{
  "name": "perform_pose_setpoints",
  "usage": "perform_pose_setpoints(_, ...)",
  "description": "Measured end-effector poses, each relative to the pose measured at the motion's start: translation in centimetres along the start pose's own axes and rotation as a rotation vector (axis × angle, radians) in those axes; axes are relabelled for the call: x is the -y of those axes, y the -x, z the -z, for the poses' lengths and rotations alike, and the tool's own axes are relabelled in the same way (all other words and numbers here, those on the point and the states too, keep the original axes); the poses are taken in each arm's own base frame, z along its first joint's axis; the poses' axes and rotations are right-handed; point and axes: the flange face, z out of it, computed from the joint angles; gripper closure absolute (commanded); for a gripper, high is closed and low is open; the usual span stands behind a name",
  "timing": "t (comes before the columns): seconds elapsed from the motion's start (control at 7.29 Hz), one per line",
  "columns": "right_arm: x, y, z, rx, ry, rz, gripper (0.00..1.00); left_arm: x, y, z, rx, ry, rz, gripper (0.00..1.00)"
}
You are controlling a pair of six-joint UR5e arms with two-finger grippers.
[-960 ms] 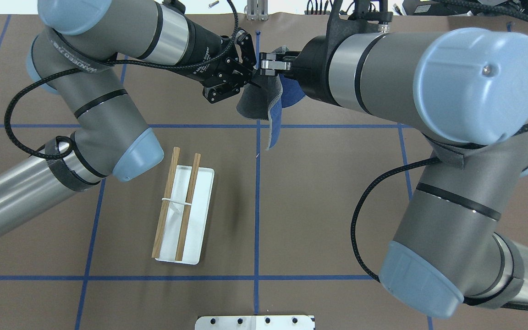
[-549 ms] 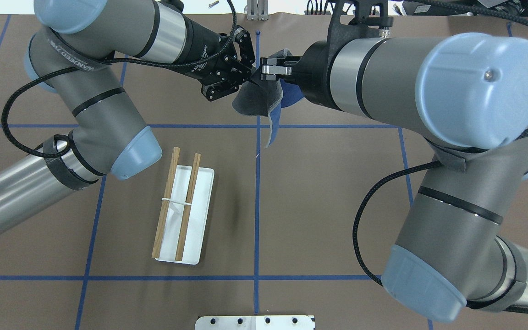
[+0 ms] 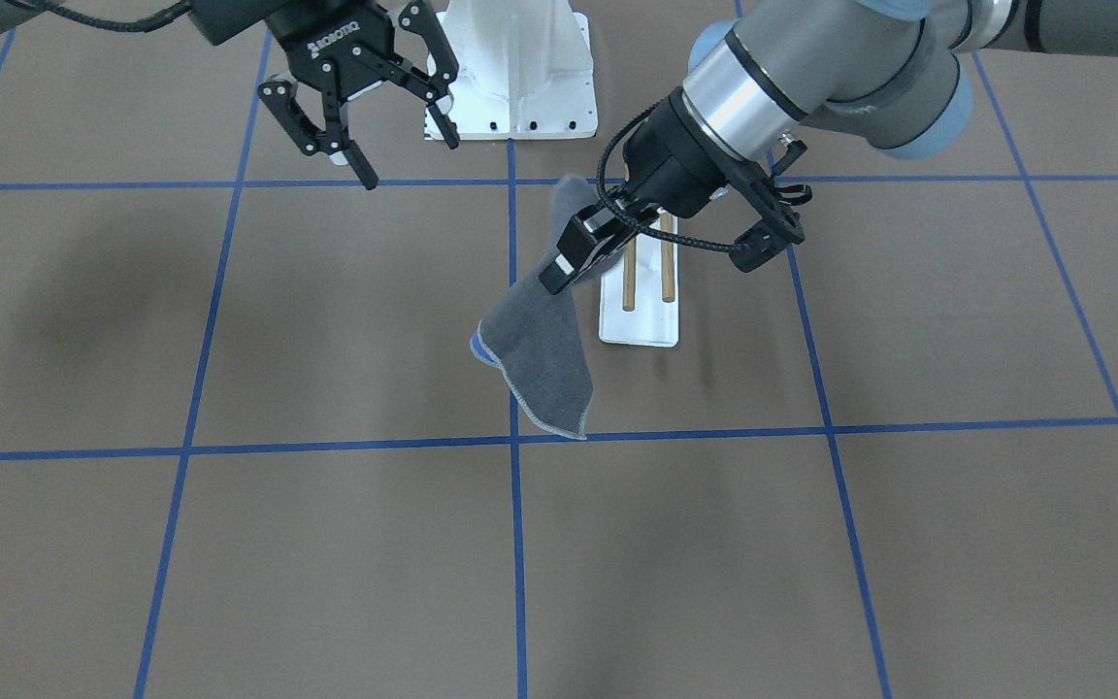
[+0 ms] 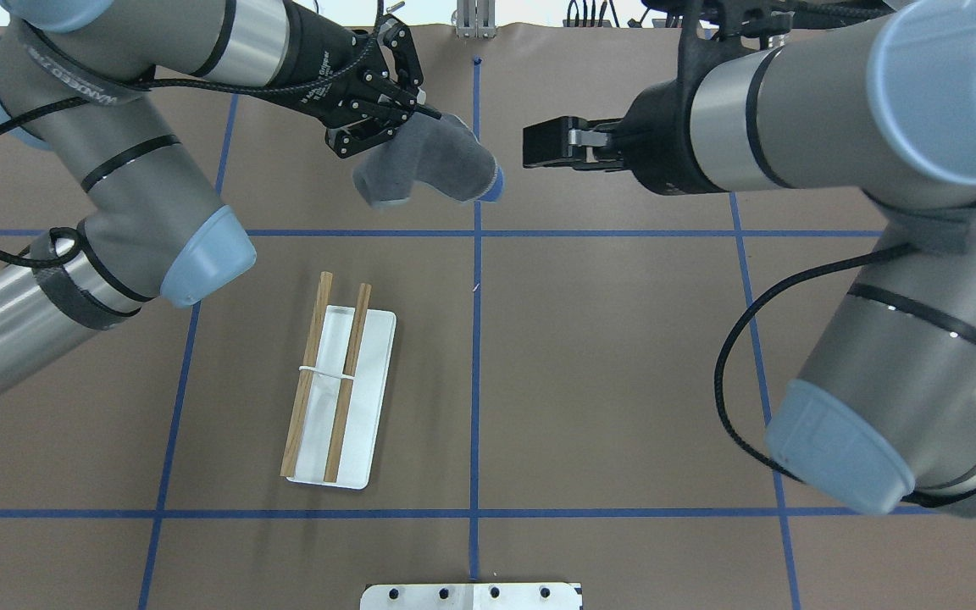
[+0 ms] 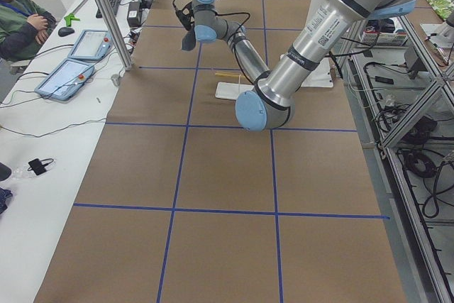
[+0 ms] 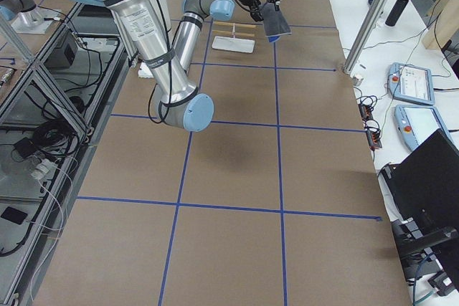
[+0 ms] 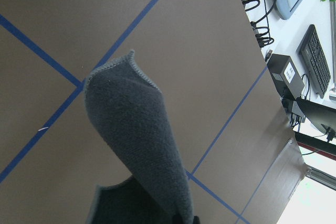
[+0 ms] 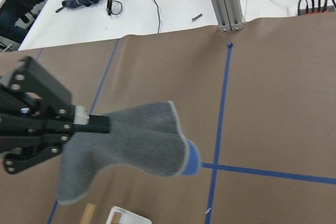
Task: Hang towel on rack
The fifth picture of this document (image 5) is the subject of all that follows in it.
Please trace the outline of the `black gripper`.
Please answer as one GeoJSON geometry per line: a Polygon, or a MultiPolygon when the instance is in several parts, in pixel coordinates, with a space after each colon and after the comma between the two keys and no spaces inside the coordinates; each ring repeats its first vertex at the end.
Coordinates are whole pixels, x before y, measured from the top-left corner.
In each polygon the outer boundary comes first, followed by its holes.
{"type": "Polygon", "coordinates": [[[179,22],[183,25],[186,30],[193,29],[194,22],[192,11],[192,2],[188,2],[182,9],[176,9],[176,16],[179,19],[179,22]]]}

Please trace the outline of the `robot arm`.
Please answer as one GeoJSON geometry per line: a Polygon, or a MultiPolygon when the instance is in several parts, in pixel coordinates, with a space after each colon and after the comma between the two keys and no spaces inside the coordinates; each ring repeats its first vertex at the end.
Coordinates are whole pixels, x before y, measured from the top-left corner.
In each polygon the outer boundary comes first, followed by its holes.
{"type": "Polygon", "coordinates": [[[292,119],[294,93],[354,22],[403,16],[416,4],[416,0],[323,0],[270,70],[243,26],[221,18],[215,1],[192,0],[194,22],[182,40],[182,49],[190,51],[196,43],[226,42],[253,82],[253,89],[239,94],[235,103],[236,119],[248,131],[279,128],[292,119]]]}

